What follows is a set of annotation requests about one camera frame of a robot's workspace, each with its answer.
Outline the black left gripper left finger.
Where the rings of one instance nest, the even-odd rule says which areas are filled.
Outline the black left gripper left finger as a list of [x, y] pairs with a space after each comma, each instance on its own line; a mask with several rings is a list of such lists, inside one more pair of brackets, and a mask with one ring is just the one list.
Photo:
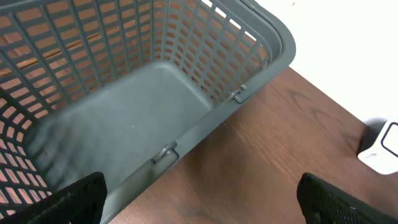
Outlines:
[[1, 220], [3, 224], [99, 224], [108, 191], [94, 172]]

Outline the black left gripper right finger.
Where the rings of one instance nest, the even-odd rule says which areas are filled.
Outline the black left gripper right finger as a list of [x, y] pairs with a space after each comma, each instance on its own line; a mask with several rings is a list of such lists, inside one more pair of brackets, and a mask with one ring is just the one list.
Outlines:
[[297, 200], [307, 224], [397, 224], [397, 219], [306, 172], [297, 186]]

